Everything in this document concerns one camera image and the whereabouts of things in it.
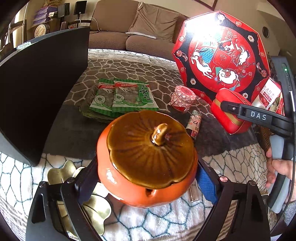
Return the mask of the person right hand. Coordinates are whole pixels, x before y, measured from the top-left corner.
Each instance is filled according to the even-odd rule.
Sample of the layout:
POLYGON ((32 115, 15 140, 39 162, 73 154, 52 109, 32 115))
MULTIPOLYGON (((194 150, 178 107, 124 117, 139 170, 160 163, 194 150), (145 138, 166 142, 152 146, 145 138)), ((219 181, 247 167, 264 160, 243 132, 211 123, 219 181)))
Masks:
POLYGON ((273 160, 273 154, 271 148, 266 152, 267 157, 267 175, 266 175, 266 188, 269 188, 271 184, 275 182, 275 173, 282 174, 292 180, 293 164, 292 161, 287 160, 273 160))

